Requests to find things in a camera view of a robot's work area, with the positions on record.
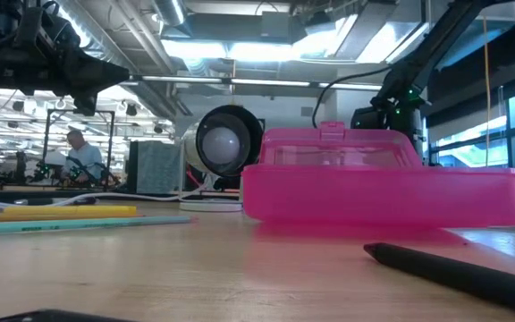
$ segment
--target pink plastic box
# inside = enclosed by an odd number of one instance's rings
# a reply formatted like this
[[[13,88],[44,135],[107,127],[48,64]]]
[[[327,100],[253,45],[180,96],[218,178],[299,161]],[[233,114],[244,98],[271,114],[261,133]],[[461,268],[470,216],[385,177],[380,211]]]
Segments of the pink plastic box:
[[[397,131],[272,129],[242,179],[246,214],[265,222],[515,225],[515,169],[422,166]]]

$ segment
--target yellow pencil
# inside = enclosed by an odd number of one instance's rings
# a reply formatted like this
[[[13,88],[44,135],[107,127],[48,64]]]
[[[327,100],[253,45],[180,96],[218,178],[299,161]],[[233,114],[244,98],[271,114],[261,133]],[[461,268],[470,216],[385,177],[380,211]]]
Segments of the yellow pencil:
[[[123,212],[95,213],[95,214],[6,214],[0,213],[0,222],[34,221],[34,220],[69,220],[69,219],[101,219],[138,217],[136,213]]]
[[[136,207],[133,206],[63,206],[63,207],[41,207],[41,206],[21,206],[7,207],[4,209],[7,215],[114,215],[126,214],[136,216]]]

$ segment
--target workbench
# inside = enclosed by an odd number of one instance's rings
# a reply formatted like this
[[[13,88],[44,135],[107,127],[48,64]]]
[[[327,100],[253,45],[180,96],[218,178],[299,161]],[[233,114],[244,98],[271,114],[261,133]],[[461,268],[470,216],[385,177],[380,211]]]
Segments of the workbench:
[[[0,317],[55,308],[137,321],[515,321],[515,312],[377,265],[365,242],[515,273],[515,228],[397,233],[259,225],[139,203],[186,225],[0,235]]]

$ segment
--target man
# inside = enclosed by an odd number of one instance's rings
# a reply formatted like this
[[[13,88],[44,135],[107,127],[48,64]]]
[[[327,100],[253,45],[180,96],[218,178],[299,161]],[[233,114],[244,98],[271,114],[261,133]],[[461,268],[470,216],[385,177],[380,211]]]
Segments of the man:
[[[98,148],[88,144],[82,136],[82,132],[79,130],[70,131],[67,134],[67,141],[69,141],[69,144],[72,147],[71,151],[69,151],[69,157],[78,159],[87,168],[87,171],[89,171],[95,179],[99,180],[101,177],[101,168],[96,164],[102,164],[103,158],[101,157]],[[61,176],[63,178],[69,177],[69,172],[74,166],[76,166],[74,162],[67,160],[63,167]],[[77,182],[87,182],[88,180],[89,177],[85,173],[79,175],[76,179]]]

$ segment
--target white shirt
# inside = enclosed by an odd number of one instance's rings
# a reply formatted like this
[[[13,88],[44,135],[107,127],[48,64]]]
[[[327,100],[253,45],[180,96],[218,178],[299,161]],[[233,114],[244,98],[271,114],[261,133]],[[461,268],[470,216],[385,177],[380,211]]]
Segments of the white shirt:
[[[78,159],[87,168],[89,173],[92,174],[92,176],[96,179],[100,179],[101,168],[95,164],[102,164],[103,158],[97,147],[93,147],[90,144],[85,143],[85,145],[78,150],[72,148],[71,151],[69,151],[69,157]],[[73,167],[76,167],[75,163],[71,160],[67,160],[64,164],[63,171],[68,173]]]

